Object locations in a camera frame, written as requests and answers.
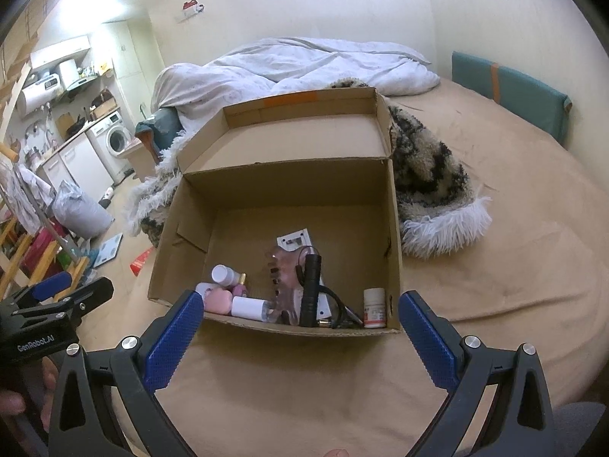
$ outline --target human hand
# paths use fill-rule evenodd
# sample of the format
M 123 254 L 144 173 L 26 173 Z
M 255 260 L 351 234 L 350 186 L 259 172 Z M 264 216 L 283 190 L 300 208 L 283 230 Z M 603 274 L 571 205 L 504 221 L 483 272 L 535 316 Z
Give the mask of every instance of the human hand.
M 57 386 L 59 372 L 49 358 L 42 360 L 43 382 L 45 384 L 45 404 L 40 412 L 40 419 L 46 432 L 51 424 L 51 409 L 53 408 L 53 395 Z M 26 403 L 19 393 L 11 392 L 0 387 L 0 416 L 19 415 L 25 412 Z

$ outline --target trash bag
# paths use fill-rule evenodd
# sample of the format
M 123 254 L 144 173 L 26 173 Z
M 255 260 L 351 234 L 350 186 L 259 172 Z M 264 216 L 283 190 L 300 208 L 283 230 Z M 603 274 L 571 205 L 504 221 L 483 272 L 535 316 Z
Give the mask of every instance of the trash bag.
M 112 215 L 76 184 L 62 180 L 53 203 L 60 224 L 83 239 L 102 234 L 114 221 Z

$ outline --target small pink bottle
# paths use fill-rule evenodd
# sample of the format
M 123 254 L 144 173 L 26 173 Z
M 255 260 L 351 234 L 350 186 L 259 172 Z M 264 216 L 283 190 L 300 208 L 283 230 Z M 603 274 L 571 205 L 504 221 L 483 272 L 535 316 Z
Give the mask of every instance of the small pink bottle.
M 217 283 L 199 283 L 195 291 L 203 298 L 203 310 L 206 313 L 227 316 L 233 308 L 233 295 Z
M 247 297 L 246 274 L 241 273 L 239 283 L 233 287 L 233 297 Z

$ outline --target white wall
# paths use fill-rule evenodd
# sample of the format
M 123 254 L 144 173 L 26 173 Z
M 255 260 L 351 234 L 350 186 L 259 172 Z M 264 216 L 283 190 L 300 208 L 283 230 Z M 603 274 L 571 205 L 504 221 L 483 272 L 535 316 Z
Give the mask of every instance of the white wall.
M 435 62 L 429 0 L 199 0 L 203 15 L 177 23 L 190 0 L 145 0 L 166 64 L 205 64 L 269 36 L 394 41 Z
M 573 101 L 566 147 L 609 191 L 609 58 L 572 0 L 431 0 L 438 72 L 453 50 L 529 74 Z
M 150 93 L 154 91 L 154 82 L 159 72 L 165 68 L 161 52 L 158 49 L 152 24 L 149 18 L 129 19 L 127 21 L 133 47 L 138 55 L 139 66 L 148 84 Z
M 573 101 L 566 147 L 609 191 L 609 58 L 572 0 L 145 0 L 166 64 L 204 64 L 267 36 L 396 41 L 451 77 L 453 50 L 529 74 Z

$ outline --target washing machine door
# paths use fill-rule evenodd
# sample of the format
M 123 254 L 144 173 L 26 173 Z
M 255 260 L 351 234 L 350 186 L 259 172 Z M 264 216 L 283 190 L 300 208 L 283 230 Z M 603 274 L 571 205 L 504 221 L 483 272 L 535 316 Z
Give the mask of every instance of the washing machine door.
M 116 157 L 126 148 L 131 140 L 131 134 L 122 125 L 115 125 L 108 130 L 106 134 L 106 147 L 108 152 Z

